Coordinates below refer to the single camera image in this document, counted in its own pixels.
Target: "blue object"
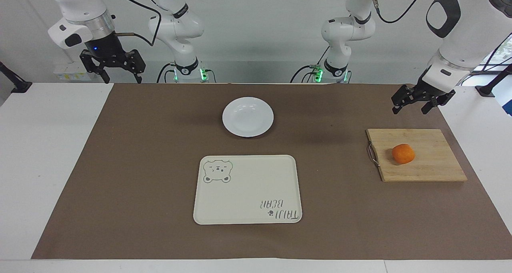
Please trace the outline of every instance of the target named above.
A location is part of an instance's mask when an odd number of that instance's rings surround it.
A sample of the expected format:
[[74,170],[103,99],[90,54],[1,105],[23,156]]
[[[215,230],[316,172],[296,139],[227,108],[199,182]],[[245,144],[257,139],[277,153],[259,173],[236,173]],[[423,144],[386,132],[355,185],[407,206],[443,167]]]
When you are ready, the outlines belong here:
[[507,102],[507,104],[505,104],[505,105],[503,106],[503,109],[505,109],[505,112],[506,112],[508,115],[512,116],[512,100],[510,100],[509,102]]

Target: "black pole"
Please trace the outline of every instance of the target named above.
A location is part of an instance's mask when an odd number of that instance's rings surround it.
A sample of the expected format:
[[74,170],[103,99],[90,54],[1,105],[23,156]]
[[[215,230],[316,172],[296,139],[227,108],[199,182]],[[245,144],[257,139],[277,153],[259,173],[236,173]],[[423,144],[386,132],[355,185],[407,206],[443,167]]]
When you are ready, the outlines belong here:
[[0,71],[14,84],[14,89],[11,93],[25,93],[32,85],[31,82],[25,81],[23,78],[19,77],[18,74],[12,72],[11,69],[7,68],[2,62],[0,62]]
[[485,98],[493,98],[494,94],[492,94],[492,89],[494,86],[498,85],[501,80],[506,78],[510,73],[512,73],[512,64],[509,64],[505,70],[501,71],[498,76],[496,76],[489,84],[486,86],[476,86],[475,88]]

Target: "round plate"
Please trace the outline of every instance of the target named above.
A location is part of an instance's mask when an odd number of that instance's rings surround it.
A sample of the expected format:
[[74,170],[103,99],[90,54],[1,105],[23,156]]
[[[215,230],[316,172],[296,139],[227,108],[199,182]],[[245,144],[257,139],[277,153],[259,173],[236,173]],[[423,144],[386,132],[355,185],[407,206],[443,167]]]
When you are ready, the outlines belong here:
[[238,98],[226,106],[222,122],[234,135],[254,137],[265,133],[272,126],[274,112],[261,99]]

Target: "green light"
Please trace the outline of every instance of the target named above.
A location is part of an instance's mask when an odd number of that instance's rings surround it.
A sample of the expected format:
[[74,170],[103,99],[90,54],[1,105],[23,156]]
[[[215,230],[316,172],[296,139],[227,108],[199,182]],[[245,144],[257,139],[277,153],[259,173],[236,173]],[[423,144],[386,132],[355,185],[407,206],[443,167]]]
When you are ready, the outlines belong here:
[[322,82],[322,75],[324,74],[324,71],[322,69],[318,69],[318,73],[316,73],[316,82]]
[[204,72],[204,70],[199,68],[199,71],[201,72],[201,79],[203,79],[203,81],[208,80],[208,75]]

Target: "white plate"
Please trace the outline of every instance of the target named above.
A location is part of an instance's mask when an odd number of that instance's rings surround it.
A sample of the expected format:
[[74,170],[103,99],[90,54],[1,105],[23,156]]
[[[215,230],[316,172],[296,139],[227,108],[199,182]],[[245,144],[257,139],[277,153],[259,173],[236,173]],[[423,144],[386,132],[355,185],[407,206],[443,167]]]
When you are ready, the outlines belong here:
[[197,224],[296,223],[301,218],[292,156],[206,156],[199,163]]
[[265,133],[272,126],[274,112],[261,99],[238,98],[226,106],[222,122],[234,135],[254,137]]

